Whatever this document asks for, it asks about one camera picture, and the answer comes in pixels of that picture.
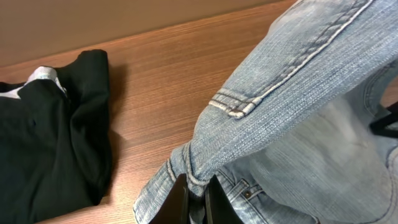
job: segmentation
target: beige wall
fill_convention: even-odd
[[[0,66],[272,1],[0,1]]]

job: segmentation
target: jeans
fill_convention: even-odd
[[[244,223],[398,223],[398,143],[368,130],[398,73],[397,11],[395,0],[296,2],[143,188],[137,222],[186,173],[197,196],[216,174]]]

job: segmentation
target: black garment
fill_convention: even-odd
[[[33,223],[99,204],[111,176],[106,52],[83,52],[0,97],[0,223]],[[0,83],[0,92],[21,85]]]

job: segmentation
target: metal rivet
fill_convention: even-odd
[[[244,193],[244,197],[245,198],[249,198],[250,196],[251,196],[251,192],[250,191],[247,191],[247,192]]]

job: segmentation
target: wood grain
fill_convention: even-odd
[[[0,68],[0,80],[24,82],[40,65],[61,67],[87,49],[108,52],[116,169],[97,207],[42,223],[134,223],[141,188],[190,140],[208,101],[267,34],[286,0]]]

